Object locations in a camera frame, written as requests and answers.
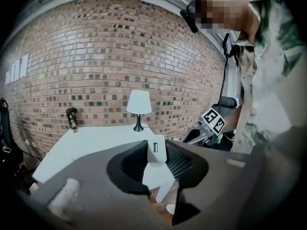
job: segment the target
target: white lamp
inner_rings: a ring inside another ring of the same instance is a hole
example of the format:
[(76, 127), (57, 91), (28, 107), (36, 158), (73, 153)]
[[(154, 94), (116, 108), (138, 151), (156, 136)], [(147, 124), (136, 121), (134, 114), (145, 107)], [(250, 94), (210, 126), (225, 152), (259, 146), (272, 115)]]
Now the white lamp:
[(136, 114), (137, 123), (134, 131), (140, 132), (144, 128), (141, 126), (141, 114), (152, 112), (149, 92), (144, 90), (132, 90), (128, 101), (127, 112)]

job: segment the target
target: lamp base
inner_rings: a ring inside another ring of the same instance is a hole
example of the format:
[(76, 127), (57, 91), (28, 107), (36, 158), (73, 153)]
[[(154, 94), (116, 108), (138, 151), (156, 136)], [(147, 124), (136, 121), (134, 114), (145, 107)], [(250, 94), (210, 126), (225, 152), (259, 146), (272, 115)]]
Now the lamp base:
[(133, 130), (136, 132), (141, 132), (144, 130), (144, 128), (141, 125), (141, 115), (140, 114), (137, 114), (136, 126), (133, 128)]

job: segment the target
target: black cable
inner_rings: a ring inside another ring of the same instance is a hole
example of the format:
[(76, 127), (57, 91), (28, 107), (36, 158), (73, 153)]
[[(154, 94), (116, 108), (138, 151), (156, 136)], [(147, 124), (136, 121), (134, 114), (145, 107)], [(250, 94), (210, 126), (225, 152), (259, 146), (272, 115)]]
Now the black cable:
[(223, 76), (222, 88), (221, 88), (219, 102), (217, 103), (219, 105), (219, 114), (221, 114), (221, 98), (222, 98), (223, 88), (224, 88), (224, 83), (225, 83), (225, 78), (226, 78), (227, 65), (228, 65), (228, 57), (226, 56), (226, 63), (225, 63), (225, 66), (224, 66), (224, 76)]

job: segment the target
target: floral shirt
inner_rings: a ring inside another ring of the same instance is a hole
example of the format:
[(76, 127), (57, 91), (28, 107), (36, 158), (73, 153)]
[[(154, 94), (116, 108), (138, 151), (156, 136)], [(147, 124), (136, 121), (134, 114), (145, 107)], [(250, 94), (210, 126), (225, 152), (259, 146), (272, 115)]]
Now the floral shirt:
[(243, 153), (307, 125), (307, 48), (298, 27), (280, 0), (249, 6), (260, 27), (254, 46), (242, 33), (236, 42), (244, 98), (232, 151)]

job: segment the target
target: gray surface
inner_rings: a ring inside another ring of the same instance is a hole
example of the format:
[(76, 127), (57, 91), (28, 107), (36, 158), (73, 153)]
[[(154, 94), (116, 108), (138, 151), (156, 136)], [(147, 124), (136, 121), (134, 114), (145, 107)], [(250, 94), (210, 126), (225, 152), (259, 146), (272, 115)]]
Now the gray surface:
[[(33, 199), (43, 205), (48, 204), (64, 186), (67, 178), (74, 178), (81, 183), (79, 195), (72, 203), (69, 214), (74, 228), (169, 229), (146, 196), (123, 193), (107, 176), (108, 161), (139, 143), (134, 142), (79, 158), (44, 183), (33, 195)], [(209, 163), (209, 172), (200, 184), (183, 190), (187, 202), (200, 209), (201, 213), (174, 228), (233, 229), (242, 205), (253, 187), (253, 178), (257, 177), (261, 150), (257, 150), (256, 155), (249, 156), (200, 148), (182, 142), (174, 143), (204, 157)], [(242, 169), (226, 163), (225, 159), (230, 157), (248, 163)]]

